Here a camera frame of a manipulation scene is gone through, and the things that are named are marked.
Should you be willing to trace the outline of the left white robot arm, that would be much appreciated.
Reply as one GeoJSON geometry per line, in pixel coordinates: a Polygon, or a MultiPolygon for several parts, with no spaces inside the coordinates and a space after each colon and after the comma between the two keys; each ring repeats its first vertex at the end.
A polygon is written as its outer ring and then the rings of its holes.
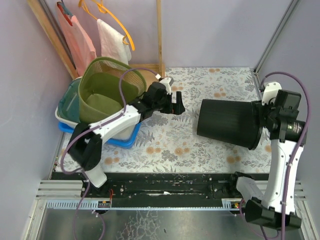
{"type": "Polygon", "coordinates": [[[100,188],[107,181],[101,167],[102,146],[109,139],[150,118],[154,112],[181,115],[185,112],[182,92],[177,91],[175,102],[167,83],[153,82],[148,90],[117,113],[91,124],[79,123],[71,136],[66,151],[82,168],[84,175],[95,187],[100,188]]]}

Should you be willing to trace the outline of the large black plastic bin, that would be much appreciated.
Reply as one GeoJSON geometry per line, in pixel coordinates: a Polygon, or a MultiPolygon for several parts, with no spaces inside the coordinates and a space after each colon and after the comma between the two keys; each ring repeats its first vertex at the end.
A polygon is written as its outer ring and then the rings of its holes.
{"type": "Polygon", "coordinates": [[[203,99],[196,134],[254,150],[260,141],[260,101],[203,99]]]}

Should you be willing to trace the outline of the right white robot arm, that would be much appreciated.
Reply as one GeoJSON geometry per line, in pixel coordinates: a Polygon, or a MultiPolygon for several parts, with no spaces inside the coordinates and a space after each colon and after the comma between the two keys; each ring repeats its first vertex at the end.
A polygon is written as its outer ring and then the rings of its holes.
{"type": "Polygon", "coordinates": [[[301,227],[294,201],[298,163],[306,143],[302,134],[306,123],[297,120],[300,101],[299,93],[278,90],[275,97],[258,106],[261,125],[269,131],[271,165],[265,192],[248,174],[235,173],[235,187],[246,203],[248,223],[277,231],[301,227]]]}

